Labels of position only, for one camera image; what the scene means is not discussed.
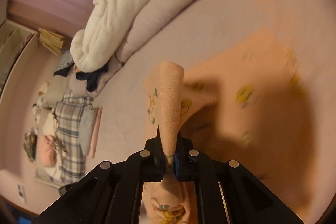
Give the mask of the yellow book stack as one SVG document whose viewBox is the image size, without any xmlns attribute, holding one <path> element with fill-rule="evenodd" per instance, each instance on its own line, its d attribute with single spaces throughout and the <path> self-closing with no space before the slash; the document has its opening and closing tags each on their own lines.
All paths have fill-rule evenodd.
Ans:
<svg viewBox="0 0 336 224">
<path fill-rule="evenodd" d="M 48 31 L 43 28 L 38 29 L 39 33 L 39 42 L 47 50 L 59 56 L 62 52 L 63 44 L 66 41 L 66 37 L 60 34 L 57 34 L 53 31 Z"/>
</svg>

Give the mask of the white shelf unit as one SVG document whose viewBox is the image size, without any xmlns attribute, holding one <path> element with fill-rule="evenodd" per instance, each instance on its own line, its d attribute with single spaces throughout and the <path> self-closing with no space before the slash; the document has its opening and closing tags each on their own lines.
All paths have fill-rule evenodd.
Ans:
<svg viewBox="0 0 336 224">
<path fill-rule="evenodd" d="M 17 59 L 37 32 L 6 19 L 1 24 L 1 93 Z"/>
</svg>

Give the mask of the plaid grey pillow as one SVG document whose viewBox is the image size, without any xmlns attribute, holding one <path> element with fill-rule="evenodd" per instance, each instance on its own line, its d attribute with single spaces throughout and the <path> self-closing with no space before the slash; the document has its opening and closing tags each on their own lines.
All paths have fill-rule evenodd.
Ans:
<svg viewBox="0 0 336 224">
<path fill-rule="evenodd" d="M 62 159 L 61 181 L 78 182 L 85 175 L 85 160 L 79 142 L 80 122 L 86 111 L 95 110 L 93 99 L 77 97 L 67 88 L 61 100 L 56 102 L 53 114 L 58 122 L 56 136 L 65 156 Z"/>
</svg>

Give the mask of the peach cartoon print garment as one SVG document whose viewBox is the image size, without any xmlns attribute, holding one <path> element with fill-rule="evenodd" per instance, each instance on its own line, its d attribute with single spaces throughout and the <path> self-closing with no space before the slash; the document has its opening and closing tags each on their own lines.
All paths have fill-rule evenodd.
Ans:
<svg viewBox="0 0 336 224">
<path fill-rule="evenodd" d="M 306 219 L 311 203 L 313 130 L 298 61 L 270 30 L 184 70 L 157 65 L 145 81 L 146 137 L 160 135 L 162 182 L 146 184 L 153 223 L 195 223 L 195 194 L 173 174 L 177 136 L 217 161 L 242 163 L 291 210 Z"/>
</svg>

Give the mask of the white fluffy blanket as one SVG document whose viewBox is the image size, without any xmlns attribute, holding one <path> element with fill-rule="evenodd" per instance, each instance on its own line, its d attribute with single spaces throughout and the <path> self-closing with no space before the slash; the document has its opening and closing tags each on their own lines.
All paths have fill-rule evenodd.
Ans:
<svg viewBox="0 0 336 224">
<path fill-rule="evenodd" d="M 72 39 L 70 53 L 85 73 L 102 68 L 122 43 L 140 10 L 149 0 L 93 0 L 84 29 Z"/>
</svg>

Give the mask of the white wall socket plate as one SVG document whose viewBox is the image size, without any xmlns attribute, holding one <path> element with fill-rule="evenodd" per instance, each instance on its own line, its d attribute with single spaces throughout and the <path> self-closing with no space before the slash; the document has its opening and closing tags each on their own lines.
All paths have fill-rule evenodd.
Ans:
<svg viewBox="0 0 336 224">
<path fill-rule="evenodd" d="M 21 203 L 26 204 L 25 188 L 20 184 L 18 184 L 17 187 L 18 187 L 18 196 Z"/>
</svg>

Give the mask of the dark clothing item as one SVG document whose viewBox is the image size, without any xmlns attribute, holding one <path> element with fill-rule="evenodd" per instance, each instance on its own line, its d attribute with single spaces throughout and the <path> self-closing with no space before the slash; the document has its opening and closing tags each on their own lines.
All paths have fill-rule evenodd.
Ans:
<svg viewBox="0 0 336 224">
<path fill-rule="evenodd" d="M 102 68 L 90 73 L 82 72 L 79 70 L 78 67 L 75 67 L 75 76 L 77 80 L 86 82 L 86 90 L 88 92 L 93 92 L 98 87 L 99 77 L 103 73 L 106 73 L 107 71 L 108 71 L 108 64 L 105 64 Z"/>
</svg>

